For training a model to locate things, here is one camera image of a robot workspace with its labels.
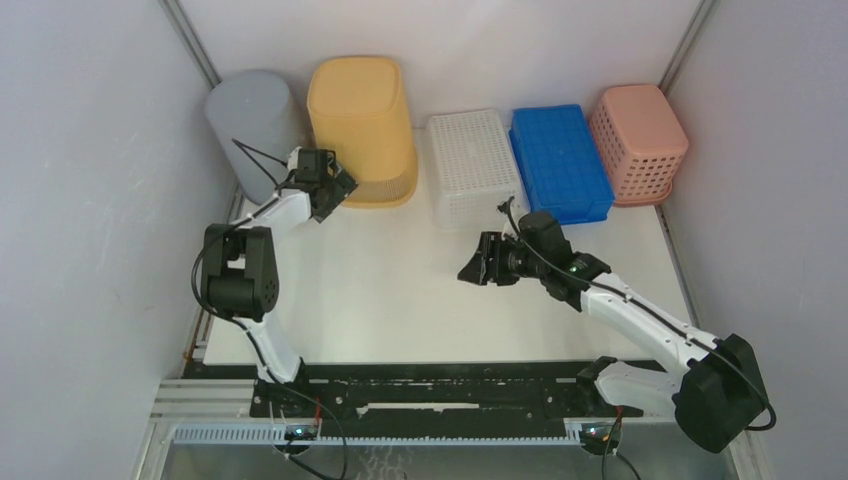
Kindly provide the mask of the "yellow ribbed waste bin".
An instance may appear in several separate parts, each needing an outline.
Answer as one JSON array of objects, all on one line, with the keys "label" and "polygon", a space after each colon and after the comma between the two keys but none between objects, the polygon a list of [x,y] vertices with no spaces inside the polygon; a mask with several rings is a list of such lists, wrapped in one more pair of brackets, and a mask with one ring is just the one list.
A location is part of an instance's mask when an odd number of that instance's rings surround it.
[{"label": "yellow ribbed waste bin", "polygon": [[384,209],[408,202],[418,184],[418,157],[402,70],[392,59],[347,56],[314,72],[307,110],[316,145],[333,150],[358,187],[349,208]]}]

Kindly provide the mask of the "white perforated plastic basket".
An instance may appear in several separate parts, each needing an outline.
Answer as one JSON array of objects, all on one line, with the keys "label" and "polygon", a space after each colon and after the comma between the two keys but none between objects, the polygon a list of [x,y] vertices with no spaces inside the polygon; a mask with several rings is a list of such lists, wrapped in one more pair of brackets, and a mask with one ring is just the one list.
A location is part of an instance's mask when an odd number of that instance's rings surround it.
[{"label": "white perforated plastic basket", "polygon": [[422,139],[435,224],[443,229],[497,230],[498,206],[515,217],[529,204],[501,115],[484,109],[430,117]]}]

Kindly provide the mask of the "grey bin liner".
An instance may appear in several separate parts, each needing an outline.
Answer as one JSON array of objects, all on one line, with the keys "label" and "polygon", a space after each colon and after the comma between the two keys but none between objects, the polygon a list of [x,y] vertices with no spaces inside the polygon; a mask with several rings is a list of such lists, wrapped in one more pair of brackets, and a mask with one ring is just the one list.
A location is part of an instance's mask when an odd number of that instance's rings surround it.
[{"label": "grey bin liner", "polygon": [[248,70],[225,79],[206,97],[204,114],[243,195],[254,204],[271,197],[269,175],[285,179],[282,163],[289,153],[313,145],[305,115],[275,72]]}]

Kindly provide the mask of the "blue compartment tray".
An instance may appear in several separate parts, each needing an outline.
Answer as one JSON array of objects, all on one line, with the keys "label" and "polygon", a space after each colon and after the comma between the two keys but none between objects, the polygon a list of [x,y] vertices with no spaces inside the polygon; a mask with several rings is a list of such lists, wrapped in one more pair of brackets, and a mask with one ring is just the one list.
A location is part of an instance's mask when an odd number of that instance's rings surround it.
[{"label": "blue compartment tray", "polygon": [[509,139],[533,212],[562,225],[607,219],[614,194],[579,105],[516,109]]}]

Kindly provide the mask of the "pink perforated plastic basket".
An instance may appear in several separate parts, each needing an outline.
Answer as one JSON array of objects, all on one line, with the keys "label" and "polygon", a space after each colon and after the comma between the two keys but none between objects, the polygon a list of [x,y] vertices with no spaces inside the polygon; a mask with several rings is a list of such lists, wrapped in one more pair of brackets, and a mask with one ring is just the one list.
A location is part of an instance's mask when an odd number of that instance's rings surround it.
[{"label": "pink perforated plastic basket", "polygon": [[589,129],[616,206],[658,205],[670,195],[689,141],[657,86],[605,90]]}]

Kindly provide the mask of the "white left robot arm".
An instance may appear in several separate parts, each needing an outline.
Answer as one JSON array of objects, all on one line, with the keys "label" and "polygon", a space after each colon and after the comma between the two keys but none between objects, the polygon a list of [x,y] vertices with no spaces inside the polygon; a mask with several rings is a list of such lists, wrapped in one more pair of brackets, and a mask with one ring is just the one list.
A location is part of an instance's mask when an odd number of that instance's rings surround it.
[{"label": "white left robot arm", "polygon": [[211,316],[237,326],[253,346],[261,380],[279,385],[274,404],[290,417],[311,407],[311,388],[296,380],[302,358],[271,317],[281,291],[275,235],[310,220],[322,223],[357,189],[333,150],[297,147],[273,179],[270,197],[254,212],[211,224],[194,260],[191,289]]}]

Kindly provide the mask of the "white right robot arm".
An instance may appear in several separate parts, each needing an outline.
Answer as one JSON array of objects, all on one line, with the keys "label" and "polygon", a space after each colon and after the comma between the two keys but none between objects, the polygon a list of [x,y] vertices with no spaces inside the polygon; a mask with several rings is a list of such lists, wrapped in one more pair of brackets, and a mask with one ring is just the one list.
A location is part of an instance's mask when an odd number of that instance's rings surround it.
[{"label": "white right robot arm", "polygon": [[602,321],[626,337],[660,370],[613,357],[596,360],[578,388],[579,406],[592,416],[614,406],[671,416],[702,449],[719,453],[745,431],[768,431],[777,414],[751,344],[737,334],[719,338],[675,318],[638,294],[596,256],[572,248],[547,211],[515,218],[509,227],[481,233],[458,280],[511,286],[537,280],[555,300]]}]

